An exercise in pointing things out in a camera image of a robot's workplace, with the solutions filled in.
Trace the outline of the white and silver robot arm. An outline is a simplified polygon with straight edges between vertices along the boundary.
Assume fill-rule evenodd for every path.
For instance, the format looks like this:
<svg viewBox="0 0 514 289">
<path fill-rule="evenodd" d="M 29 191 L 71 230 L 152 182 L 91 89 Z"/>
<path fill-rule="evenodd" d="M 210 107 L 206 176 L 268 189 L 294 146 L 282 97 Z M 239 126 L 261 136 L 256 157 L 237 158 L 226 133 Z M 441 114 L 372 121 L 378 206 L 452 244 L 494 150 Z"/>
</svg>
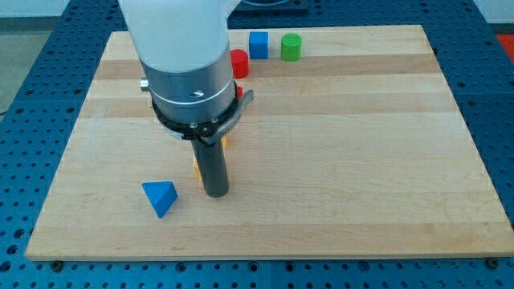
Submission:
<svg viewBox="0 0 514 289">
<path fill-rule="evenodd" d="M 240 0 L 120 0 L 154 107 L 205 123 L 235 101 L 227 19 Z"/>
</svg>

